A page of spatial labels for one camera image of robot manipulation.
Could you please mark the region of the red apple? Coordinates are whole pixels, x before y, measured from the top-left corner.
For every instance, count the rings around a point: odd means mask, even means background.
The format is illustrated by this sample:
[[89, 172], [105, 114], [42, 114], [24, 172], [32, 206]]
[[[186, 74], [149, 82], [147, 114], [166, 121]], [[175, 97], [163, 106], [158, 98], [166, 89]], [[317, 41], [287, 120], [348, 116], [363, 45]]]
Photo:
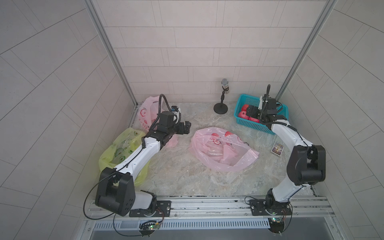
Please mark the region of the red apple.
[[249, 118], [249, 120], [252, 121], [252, 122], [255, 122], [255, 123], [259, 123], [260, 122], [259, 119], [251, 118], [251, 117]]
[[242, 106], [242, 111], [247, 111], [248, 107], [249, 107], [248, 104], [243, 105], [243, 106]]
[[249, 116], [247, 116], [247, 112], [246, 111], [240, 111], [239, 114], [238, 114], [238, 117], [241, 118], [241, 119], [245, 119], [245, 120], [249, 119]]

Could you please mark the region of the pink strawberry print plastic bag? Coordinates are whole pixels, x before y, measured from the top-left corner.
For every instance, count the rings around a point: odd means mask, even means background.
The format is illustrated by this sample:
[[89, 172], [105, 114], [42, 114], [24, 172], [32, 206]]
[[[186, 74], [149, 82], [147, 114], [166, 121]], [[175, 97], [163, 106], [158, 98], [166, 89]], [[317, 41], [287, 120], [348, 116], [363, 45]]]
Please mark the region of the pink strawberry print plastic bag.
[[[150, 126], [155, 122], [155, 119], [158, 116], [159, 113], [159, 98], [160, 96], [156, 97], [148, 97], [141, 107], [139, 108], [138, 112], [138, 120], [141, 124], [142, 128], [145, 130], [145, 132], [148, 132], [150, 129]], [[161, 112], [164, 111], [163, 105], [166, 104], [166, 98], [162, 97], [162, 103], [161, 103]], [[173, 136], [170, 141], [166, 144], [167, 148], [174, 148], [179, 143], [178, 137]]]

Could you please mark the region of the plain pink plastic bag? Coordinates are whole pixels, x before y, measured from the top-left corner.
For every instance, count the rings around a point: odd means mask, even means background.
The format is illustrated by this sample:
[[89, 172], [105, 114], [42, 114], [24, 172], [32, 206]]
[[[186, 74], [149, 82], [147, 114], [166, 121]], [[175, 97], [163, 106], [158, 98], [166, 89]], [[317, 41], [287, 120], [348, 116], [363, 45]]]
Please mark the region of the plain pink plastic bag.
[[197, 130], [189, 151], [206, 167], [222, 172], [242, 171], [260, 154], [236, 134], [216, 127]]

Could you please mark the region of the yellow-green plastic bag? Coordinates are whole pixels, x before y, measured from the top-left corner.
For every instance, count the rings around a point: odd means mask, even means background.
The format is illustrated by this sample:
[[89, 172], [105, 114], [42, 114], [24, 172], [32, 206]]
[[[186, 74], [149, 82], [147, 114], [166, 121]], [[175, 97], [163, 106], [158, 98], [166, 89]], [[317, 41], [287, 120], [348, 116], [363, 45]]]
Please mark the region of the yellow-green plastic bag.
[[122, 163], [141, 145], [141, 138], [145, 135], [145, 132], [133, 128], [123, 131], [101, 155], [100, 171], [105, 168], [113, 169]]

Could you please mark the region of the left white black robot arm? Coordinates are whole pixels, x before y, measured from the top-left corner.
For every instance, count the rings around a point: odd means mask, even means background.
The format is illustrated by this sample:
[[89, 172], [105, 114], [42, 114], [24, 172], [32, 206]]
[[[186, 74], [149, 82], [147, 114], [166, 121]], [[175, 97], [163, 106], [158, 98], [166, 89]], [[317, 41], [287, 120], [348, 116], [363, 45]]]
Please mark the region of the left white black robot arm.
[[190, 133], [191, 123], [181, 121], [181, 110], [170, 106], [165, 95], [159, 96], [159, 104], [165, 103], [167, 111], [158, 110], [154, 123], [142, 137], [141, 145], [124, 161], [114, 168], [105, 168], [100, 175], [95, 205], [111, 215], [126, 216], [131, 210], [152, 215], [157, 211], [157, 196], [148, 191], [137, 192], [134, 181], [142, 168], [173, 137]]

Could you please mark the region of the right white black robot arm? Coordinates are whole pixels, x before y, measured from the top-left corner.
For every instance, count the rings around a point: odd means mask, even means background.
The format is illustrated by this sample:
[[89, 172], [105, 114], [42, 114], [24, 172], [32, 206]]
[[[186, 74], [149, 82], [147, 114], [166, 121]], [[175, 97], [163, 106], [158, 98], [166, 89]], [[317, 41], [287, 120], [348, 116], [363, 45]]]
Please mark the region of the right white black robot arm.
[[278, 102], [269, 96], [271, 86], [260, 98], [260, 124], [274, 132], [291, 151], [287, 175], [276, 187], [270, 189], [263, 203], [269, 215], [282, 214], [289, 206], [290, 198], [304, 187], [323, 182], [326, 178], [326, 150], [314, 145], [299, 134], [286, 117], [279, 114]]

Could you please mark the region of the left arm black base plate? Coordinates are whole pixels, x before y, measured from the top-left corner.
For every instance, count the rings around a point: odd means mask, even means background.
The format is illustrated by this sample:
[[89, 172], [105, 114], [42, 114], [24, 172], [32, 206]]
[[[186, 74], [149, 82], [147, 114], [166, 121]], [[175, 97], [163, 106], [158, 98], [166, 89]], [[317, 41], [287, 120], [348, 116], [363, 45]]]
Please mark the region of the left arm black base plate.
[[148, 209], [137, 209], [129, 212], [130, 218], [169, 217], [171, 201], [154, 201]]

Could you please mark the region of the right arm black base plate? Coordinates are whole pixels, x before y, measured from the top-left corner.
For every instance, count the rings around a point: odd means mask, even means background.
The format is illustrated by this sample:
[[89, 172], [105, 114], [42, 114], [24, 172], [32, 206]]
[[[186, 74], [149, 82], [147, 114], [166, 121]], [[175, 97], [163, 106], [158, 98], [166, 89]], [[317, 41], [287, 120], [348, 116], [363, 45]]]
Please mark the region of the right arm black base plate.
[[293, 213], [289, 203], [280, 203], [275, 200], [249, 200], [253, 216], [290, 216]]

